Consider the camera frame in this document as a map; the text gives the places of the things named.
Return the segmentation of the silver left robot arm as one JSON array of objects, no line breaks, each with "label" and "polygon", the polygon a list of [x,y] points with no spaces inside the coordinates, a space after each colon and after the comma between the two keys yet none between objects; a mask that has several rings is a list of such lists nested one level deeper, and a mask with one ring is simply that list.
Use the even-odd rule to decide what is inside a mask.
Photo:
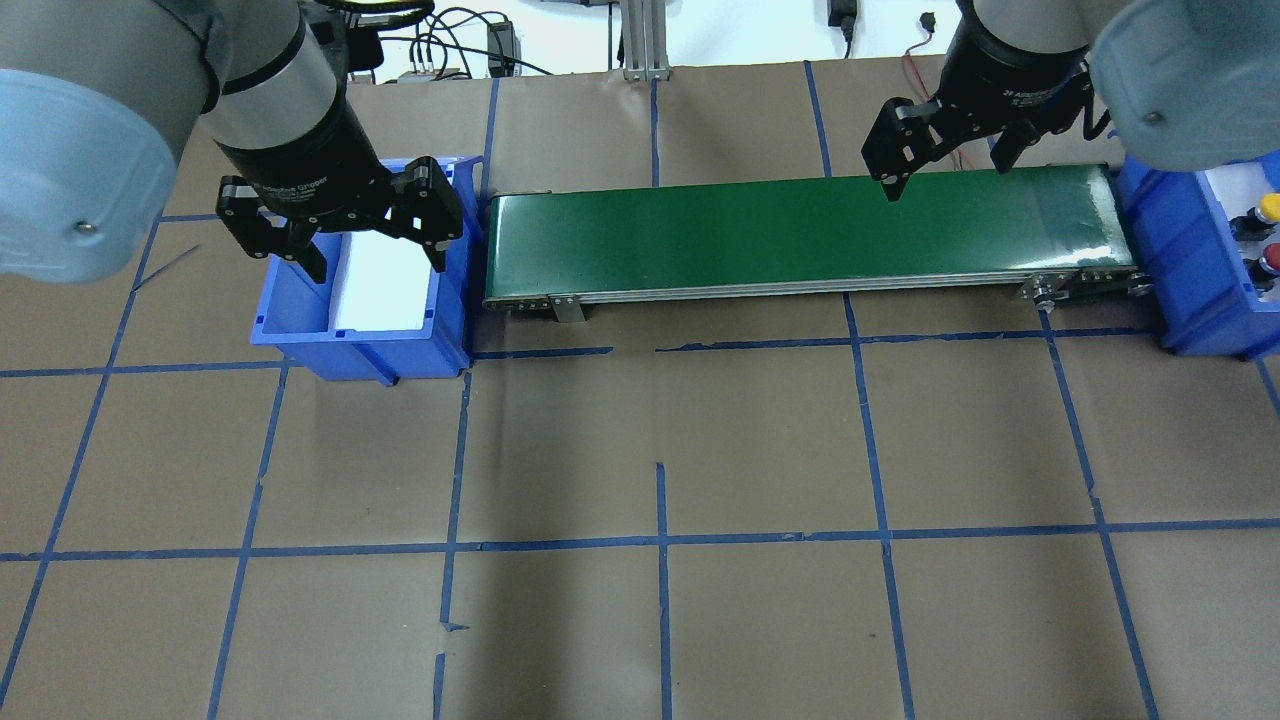
[{"label": "silver left robot arm", "polygon": [[[234,167],[215,213],[243,252],[323,283],[315,234],[376,231],[443,272],[463,206],[435,158],[384,167],[346,95],[361,44],[430,1],[5,1],[3,273],[119,272],[193,131]],[[378,15],[362,27],[360,15]]]}]

